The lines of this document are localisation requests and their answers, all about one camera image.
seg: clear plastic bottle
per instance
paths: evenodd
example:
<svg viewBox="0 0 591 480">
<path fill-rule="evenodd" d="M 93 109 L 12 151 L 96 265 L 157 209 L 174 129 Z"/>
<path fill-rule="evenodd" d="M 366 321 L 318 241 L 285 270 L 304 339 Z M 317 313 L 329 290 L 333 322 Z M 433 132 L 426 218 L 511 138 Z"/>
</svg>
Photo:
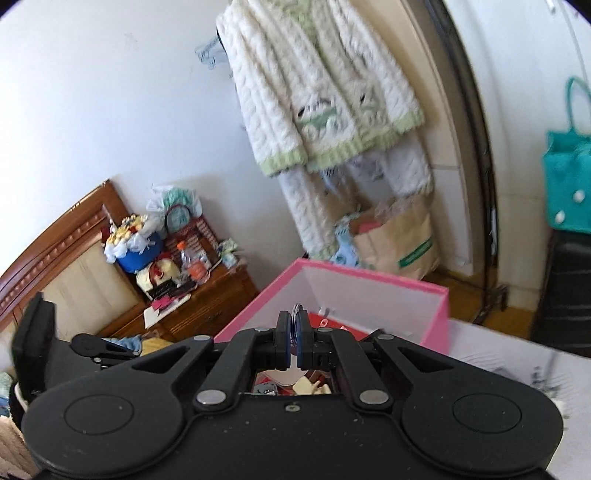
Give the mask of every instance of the clear plastic bottle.
<svg viewBox="0 0 591 480">
<path fill-rule="evenodd" d="M 191 275 L 191 278 L 199 285 L 209 280 L 209 270 L 206 264 L 201 261 L 200 255 L 192 248 L 189 248 L 186 242 L 179 242 L 177 248 L 181 252 L 183 269 Z"/>
</svg>

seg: fluffy white cardigan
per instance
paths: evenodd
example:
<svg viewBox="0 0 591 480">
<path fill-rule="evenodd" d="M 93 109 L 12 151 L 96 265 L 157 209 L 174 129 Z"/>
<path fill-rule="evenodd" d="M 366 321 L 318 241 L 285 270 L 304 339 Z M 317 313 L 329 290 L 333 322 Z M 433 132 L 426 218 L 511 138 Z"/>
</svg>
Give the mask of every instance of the fluffy white cardigan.
<svg viewBox="0 0 591 480">
<path fill-rule="evenodd" d="M 233 0 L 217 28 L 266 175 L 386 150 L 423 123 L 396 61 L 348 0 Z"/>
</svg>

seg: teal bag handle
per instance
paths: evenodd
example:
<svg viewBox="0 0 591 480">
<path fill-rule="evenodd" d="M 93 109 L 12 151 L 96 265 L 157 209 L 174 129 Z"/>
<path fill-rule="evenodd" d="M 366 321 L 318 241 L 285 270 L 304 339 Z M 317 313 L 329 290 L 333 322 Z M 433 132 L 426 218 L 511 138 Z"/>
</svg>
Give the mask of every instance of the teal bag handle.
<svg viewBox="0 0 591 480">
<path fill-rule="evenodd" d="M 587 94 L 589 104 L 591 105 L 591 90 L 589 85 L 579 77 L 571 77 L 566 82 L 566 111 L 569 116 L 570 131 L 577 133 L 577 129 L 574 127 L 574 115 L 573 115 L 573 85 L 577 83 L 583 91 Z"/>
</svg>

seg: screw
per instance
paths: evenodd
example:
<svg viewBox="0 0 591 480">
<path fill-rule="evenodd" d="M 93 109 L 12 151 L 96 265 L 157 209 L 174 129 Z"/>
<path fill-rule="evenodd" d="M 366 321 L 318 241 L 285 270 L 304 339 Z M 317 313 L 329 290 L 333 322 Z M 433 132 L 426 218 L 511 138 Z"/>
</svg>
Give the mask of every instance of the screw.
<svg viewBox="0 0 591 480">
<path fill-rule="evenodd" d="M 201 405 L 219 405 L 226 400 L 226 394 L 221 390 L 203 390 L 197 394 L 197 401 Z"/>
<path fill-rule="evenodd" d="M 381 405 L 389 400 L 388 394 L 383 390 L 365 390 L 361 392 L 359 399 L 366 405 Z"/>
</svg>

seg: wooden headboard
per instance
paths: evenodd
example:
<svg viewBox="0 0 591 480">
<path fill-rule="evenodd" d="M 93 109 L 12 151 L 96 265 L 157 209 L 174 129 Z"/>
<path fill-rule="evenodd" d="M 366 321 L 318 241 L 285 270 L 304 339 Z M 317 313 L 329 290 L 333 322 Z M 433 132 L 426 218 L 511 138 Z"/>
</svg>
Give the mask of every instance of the wooden headboard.
<svg viewBox="0 0 591 480">
<path fill-rule="evenodd" d="M 14 328 L 36 292 L 48 287 L 89 249 L 98 247 L 101 230 L 109 226 L 110 219 L 120 225 L 128 215 L 113 184 L 106 181 L 59 217 L 0 277 L 0 332 Z M 122 271 L 118 273 L 131 285 Z M 130 291 L 137 301 L 113 319 L 116 325 L 127 324 L 147 306 L 139 292 Z"/>
</svg>

